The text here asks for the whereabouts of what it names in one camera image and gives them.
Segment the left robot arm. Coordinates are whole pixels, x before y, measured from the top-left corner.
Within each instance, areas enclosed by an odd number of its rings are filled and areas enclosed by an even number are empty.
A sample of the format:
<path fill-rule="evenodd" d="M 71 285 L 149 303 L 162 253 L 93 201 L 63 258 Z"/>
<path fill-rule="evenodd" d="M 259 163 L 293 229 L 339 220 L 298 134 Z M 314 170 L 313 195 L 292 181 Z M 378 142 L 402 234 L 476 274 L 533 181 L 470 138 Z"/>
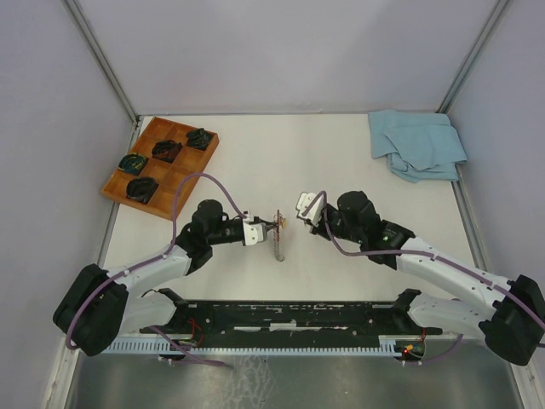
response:
<path fill-rule="evenodd" d="M 171 243 L 136 264 L 104 269 L 84 267 L 60 301 L 53 322 L 70 350 L 95 356 L 124 333 L 151 326 L 183 330 L 188 312 L 181 299 L 160 285 L 192 274 L 213 256 L 216 245 L 251 246 L 267 240 L 280 226 L 244 212 L 229 217 L 220 202 L 202 201 Z"/>

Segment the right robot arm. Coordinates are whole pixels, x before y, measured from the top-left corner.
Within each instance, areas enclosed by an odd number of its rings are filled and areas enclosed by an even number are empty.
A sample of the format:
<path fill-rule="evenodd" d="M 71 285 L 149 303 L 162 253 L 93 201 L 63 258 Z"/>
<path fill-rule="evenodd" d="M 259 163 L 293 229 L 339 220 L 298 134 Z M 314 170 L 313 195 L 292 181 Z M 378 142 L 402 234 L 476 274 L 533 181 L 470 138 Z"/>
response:
<path fill-rule="evenodd" d="M 451 295 L 405 291 L 407 302 L 390 313 L 397 331 L 420 326 L 470 336 L 517 366 L 527 365 L 542 347 L 544 296 L 532 278 L 509 279 L 458 262 L 408 228 L 381 219 L 362 191 L 344 193 L 335 206 L 324 191 L 302 193 L 295 209 L 311 234 L 331 241 L 342 255 L 364 256 Z"/>

